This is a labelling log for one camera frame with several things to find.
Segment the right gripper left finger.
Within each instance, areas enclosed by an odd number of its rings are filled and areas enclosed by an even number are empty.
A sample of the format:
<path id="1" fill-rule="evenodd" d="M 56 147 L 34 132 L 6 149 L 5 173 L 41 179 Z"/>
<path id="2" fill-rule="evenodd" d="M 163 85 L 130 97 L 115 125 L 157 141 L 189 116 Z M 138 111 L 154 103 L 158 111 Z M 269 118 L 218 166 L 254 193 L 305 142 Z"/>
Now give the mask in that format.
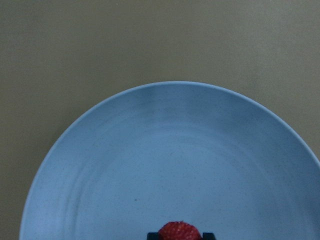
<path id="1" fill-rule="evenodd" d="M 158 232 L 148 232 L 146 240 L 160 240 Z"/>

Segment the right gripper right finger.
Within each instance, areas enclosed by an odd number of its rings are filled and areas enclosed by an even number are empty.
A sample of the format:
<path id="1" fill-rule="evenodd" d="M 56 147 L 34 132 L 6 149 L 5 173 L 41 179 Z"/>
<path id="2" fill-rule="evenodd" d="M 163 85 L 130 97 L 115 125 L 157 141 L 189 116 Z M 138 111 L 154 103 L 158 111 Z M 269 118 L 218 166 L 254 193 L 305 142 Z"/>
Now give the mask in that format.
<path id="1" fill-rule="evenodd" d="M 203 232 L 202 240 L 216 240 L 215 234 L 213 232 Z"/>

